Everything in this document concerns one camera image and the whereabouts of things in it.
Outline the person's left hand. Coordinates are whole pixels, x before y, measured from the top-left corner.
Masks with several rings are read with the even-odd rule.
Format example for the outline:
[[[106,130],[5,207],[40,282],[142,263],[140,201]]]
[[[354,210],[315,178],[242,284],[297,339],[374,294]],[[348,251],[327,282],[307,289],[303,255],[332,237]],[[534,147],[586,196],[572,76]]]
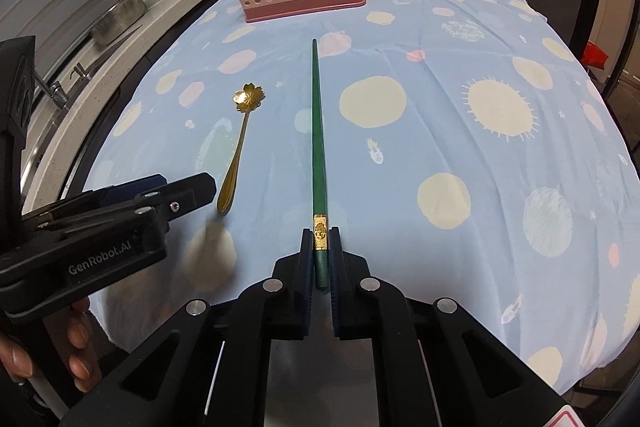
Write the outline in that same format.
[[[102,379],[89,310],[88,297],[76,301],[64,313],[65,322],[58,323],[53,331],[55,358],[64,361],[75,387],[82,393],[88,393]],[[30,352],[7,335],[1,335],[1,364],[12,381],[36,375],[37,365]]]

